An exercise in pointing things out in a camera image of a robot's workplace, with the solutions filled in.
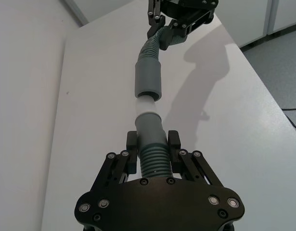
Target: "bolt head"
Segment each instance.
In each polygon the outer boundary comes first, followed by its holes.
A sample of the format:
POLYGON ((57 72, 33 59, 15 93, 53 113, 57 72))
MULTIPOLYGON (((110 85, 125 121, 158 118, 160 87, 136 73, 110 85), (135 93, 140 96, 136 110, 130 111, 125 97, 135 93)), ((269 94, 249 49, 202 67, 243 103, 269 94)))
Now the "bolt head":
POLYGON ((100 214, 98 214, 98 213, 93 216, 93 220, 96 221, 96 222, 100 221, 101 218, 102 218, 102 216, 100 214))
POLYGON ((80 207, 79 207, 79 211, 84 213, 87 212, 90 208, 90 205, 88 203, 83 203, 80 207))
POLYGON ((219 209, 218 214, 219 214, 219 217, 224 218, 224 219, 228 217, 228 213, 224 209, 219 209))
POLYGON ((240 206, 240 203, 237 199, 235 198, 229 198, 228 199, 228 204, 232 207, 232 208, 238 208, 240 206))
POLYGON ((199 156, 201 156, 201 154, 200 154, 200 152, 194 152, 194 156, 199 157, 199 156))
POLYGON ((212 205, 218 205, 219 204, 219 200, 218 198, 214 197, 214 196, 210 196, 209 198, 209 202, 212 204, 212 205))
POLYGON ((180 154, 180 155, 186 155, 186 151, 181 150, 181 151, 179 151, 179 154, 180 154))
POLYGON ((100 208, 106 208, 109 206, 109 201, 107 199, 102 199, 100 202, 99 202, 99 207, 100 208))
POLYGON ((148 184, 148 180, 145 179, 145 178, 143 178, 143 179, 140 180, 140 184, 141 185, 147 185, 148 184))
POLYGON ((109 159, 112 159, 112 158, 114 158, 115 157, 115 154, 112 154, 112 153, 110 153, 110 154, 108 154, 108 156, 107 156, 109 159))
POLYGON ((174 184, 175 183, 175 180, 173 178, 168 178, 167 179, 167 183, 168 184, 174 184))

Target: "black cable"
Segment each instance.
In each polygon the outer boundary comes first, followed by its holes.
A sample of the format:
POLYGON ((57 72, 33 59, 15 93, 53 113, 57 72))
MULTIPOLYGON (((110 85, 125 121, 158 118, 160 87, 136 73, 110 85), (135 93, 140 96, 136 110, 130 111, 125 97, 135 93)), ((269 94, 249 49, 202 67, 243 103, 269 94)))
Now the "black cable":
POLYGON ((292 124, 292 126, 296 129, 296 125, 293 123, 293 121, 286 115, 286 117, 288 118, 288 120, 290 121, 290 123, 292 124))
POLYGON ((284 108, 282 109, 284 112, 285 111, 296 111, 296 108, 284 108))

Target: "white table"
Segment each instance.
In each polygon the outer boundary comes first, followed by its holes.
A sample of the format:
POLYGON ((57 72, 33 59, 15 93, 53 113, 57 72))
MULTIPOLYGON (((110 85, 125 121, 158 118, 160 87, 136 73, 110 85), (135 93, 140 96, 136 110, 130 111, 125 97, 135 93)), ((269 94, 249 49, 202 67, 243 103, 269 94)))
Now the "white table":
MULTIPOLYGON (((134 1, 68 38, 43 231, 82 229, 77 199, 135 129, 134 65, 146 11, 134 1)), ((240 195, 246 211, 236 230, 296 230, 296 132, 220 21, 161 52, 160 62, 164 129, 178 130, 182 146, 201 150, 240 195)))

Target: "gray floor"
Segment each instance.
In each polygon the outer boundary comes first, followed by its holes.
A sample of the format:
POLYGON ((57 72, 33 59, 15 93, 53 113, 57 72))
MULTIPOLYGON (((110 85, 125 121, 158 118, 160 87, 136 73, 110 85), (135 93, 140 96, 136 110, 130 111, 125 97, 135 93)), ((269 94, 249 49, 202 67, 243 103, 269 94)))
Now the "gray floor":
MULTIPOLYGON (((296 31, 260 44, 244 55, 281 108, 296 107, 296 31)), ((296 112, 286 112, 296 124, 296 112)))

